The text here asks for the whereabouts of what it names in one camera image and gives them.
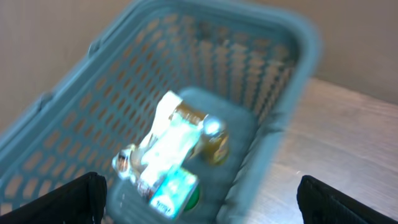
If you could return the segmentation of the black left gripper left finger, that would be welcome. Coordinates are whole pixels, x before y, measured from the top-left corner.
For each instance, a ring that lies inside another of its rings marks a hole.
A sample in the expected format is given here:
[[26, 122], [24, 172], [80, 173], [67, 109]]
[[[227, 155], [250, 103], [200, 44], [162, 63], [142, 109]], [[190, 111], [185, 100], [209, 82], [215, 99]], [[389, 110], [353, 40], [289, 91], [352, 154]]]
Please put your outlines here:
[[83, 176], [5, 215], [1, 224], [99, 224], [108, 187], [96, 172]]

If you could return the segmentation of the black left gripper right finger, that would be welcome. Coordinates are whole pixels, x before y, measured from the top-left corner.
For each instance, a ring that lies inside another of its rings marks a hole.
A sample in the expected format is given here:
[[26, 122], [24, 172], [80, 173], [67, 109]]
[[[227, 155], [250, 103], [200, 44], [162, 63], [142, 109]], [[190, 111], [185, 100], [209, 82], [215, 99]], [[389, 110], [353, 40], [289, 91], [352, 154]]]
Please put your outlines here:
[[302, 177], [297, 203], [304, 224], [397, 224], [311, 175]]

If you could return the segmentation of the yellow oil bottle silver cap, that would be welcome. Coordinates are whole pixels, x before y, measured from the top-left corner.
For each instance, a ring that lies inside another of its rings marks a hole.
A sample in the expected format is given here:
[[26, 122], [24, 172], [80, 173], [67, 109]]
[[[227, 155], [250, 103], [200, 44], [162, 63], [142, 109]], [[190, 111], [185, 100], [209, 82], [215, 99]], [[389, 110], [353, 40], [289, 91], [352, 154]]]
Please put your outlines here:
[[199, 129], [200, 137], [188, 154], [187, 159], [201, 155], [207, 163], [218, 166], [227, 160], [229, 155], [229, 133], [226, 123], [211, 114], [205, 114], [188, 104], [180, 103], [169, 116], [180, 115], [185, 121]]

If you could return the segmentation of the green lid jar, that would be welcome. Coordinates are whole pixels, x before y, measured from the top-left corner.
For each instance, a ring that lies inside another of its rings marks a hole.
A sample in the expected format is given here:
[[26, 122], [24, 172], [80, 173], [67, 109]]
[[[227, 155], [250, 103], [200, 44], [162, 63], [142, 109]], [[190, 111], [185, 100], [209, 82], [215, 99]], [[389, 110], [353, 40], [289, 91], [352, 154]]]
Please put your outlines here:
[[189, 210], [194, 209], [198, 205], [200, 197], [201, 197], [201, 187], [197, 185], [197, 187], [191, 194], [190, 198], [188, 199], [183, 211], [187, 212]]

